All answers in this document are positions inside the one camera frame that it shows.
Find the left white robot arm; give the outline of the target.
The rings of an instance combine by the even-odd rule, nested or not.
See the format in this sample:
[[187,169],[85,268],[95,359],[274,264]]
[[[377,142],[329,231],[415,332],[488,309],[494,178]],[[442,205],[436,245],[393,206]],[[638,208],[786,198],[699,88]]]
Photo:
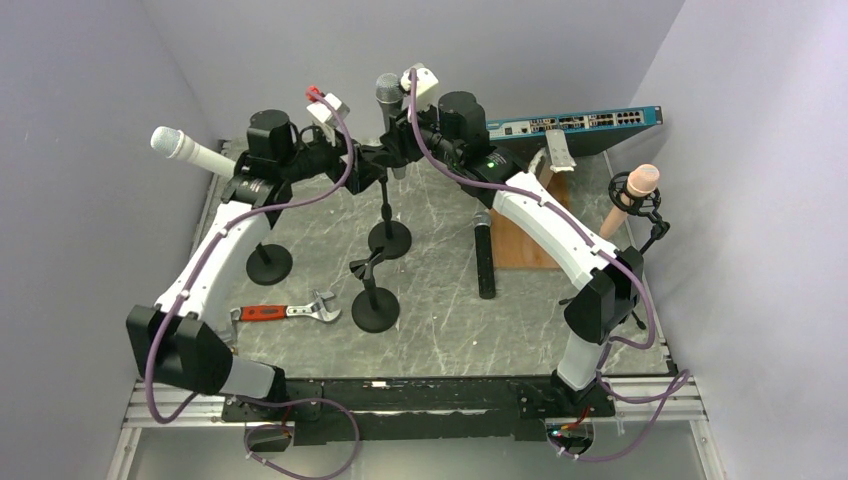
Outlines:
[[149,404],[154,383],[192,395],[248,398],[264,420],[287,406],[283,369],[243,359],[231,350],[236,334],[224,308],[240,267],[246,266],[280,212],[301,207],[291,201],[284,181],[237,173],[236,162],[167,126],[157,127],[151,147],[169,159],[213,173],[231,172],[231,198],[221,201],[213,226],[174,283],[151,306],[136,305],[126,326]]

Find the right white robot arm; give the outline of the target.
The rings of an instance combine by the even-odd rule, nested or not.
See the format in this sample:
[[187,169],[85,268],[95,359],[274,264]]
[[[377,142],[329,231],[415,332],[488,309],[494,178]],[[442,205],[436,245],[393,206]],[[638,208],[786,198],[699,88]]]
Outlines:
[[431,103],[427,94],[389,87],[376,99],[391,166],[427,159],[528,234],[576,288],[564,310],[569,336],[550,392],[557,411],[578,413],[600,381],[613,330],[645,292],[642,254],[592,232],[548,193],[527,161],[493,144],[483,106],[472,93],[453,91]]

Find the silver grey microphone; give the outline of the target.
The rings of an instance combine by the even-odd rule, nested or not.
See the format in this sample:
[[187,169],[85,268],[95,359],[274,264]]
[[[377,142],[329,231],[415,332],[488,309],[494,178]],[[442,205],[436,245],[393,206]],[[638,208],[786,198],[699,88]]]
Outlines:
[[376,80],[375,98],[381,109],[384,133],[379,137],[383,146],[399,143],[403,126],[403,102],[405,93],[395,73],[383,73]]

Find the black mic stand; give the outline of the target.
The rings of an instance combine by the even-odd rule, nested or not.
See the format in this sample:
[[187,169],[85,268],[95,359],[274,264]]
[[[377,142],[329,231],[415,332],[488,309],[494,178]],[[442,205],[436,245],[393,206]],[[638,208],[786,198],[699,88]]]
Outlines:
[[386,259],[398,259],[403,257],[412,246],[411,231],[400,221],[393,219],[393,210],[388,198],[388,174],[383,171],[378,179],[381,189],[381,219],[368,235],[368,247],[375,250],[383,248]]
[[390,290],[378,287],[374,268],[385,259],[384,248],[375,248],[366,259],[349,264],[351,273],[362,282],[363,290],[351,305],[351,316],[358,328],[381,333],[395,326],[400,316],[398,298]]

